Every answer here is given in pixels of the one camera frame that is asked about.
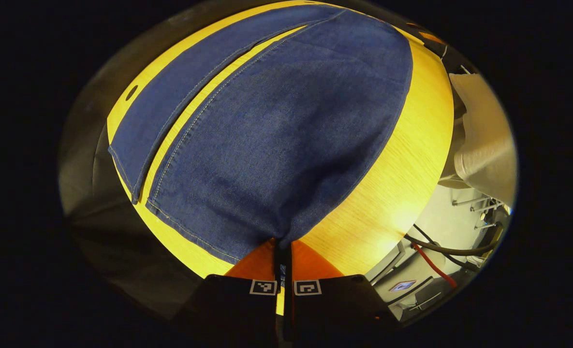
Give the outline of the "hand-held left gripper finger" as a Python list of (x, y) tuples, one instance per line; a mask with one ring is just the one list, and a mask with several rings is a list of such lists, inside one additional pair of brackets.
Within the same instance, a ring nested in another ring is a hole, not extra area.
[(344, 275), (312, 247), (284, 251), (284, 339), (294, 344), (385, 344), (400, 328), (364, 275)]
[(194, 341), (277, 341), (280, 265), (271, 239), (224, 275), (207, 275), (173, 317)]

